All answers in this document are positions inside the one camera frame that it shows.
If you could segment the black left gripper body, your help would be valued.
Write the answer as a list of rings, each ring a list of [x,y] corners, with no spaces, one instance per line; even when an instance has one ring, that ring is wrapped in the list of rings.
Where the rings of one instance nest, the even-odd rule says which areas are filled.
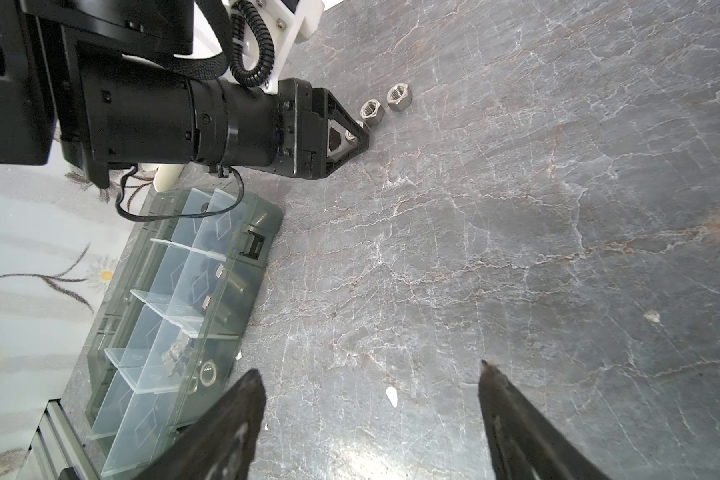
[[[324,177],[324,90],[300,79],[268,95],[227,80],[191,81],[191,160],[299,179]]]

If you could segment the dark metal clip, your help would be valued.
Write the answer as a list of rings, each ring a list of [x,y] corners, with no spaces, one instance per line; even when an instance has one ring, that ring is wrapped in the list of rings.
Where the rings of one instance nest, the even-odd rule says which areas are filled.
[[[187,350],[192,350],[192,339],[179,334],[168,349],[161,355],[161,361],[168,376],[175,374],[186,363]]]

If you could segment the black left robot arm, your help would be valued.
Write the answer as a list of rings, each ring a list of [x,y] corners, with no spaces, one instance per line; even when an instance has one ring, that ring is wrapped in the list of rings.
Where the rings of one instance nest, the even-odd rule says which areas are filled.
[[[323,179],[370,133],[282,78],[320,1],[0,1],[0,164],[64,159],[98,187],[141,164]]]

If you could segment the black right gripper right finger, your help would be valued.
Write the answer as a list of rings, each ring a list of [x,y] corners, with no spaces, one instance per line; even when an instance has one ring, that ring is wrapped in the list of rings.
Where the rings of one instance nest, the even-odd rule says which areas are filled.
[[[478,398],[497,479],[605,479],[493,364],[480,362]]]

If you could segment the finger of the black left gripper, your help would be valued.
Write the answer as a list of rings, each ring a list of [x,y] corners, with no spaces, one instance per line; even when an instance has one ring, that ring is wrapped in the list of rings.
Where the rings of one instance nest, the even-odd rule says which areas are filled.
[[[322,135],[323,146],[318,148],[315,174],[327,178],[350,160],[366,152],[371,143],[370,128],[355,120],[333,94],[323,88],[314,91],[317,102],[318,132]],[[346,130],[358,139],[350,145],[344,138]]]

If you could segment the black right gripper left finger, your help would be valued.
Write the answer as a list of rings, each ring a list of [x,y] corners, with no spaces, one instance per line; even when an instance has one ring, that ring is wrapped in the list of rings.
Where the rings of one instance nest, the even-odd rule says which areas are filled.
[[[139,479],[246,479],[255,459],[267,396],[248,370]]]

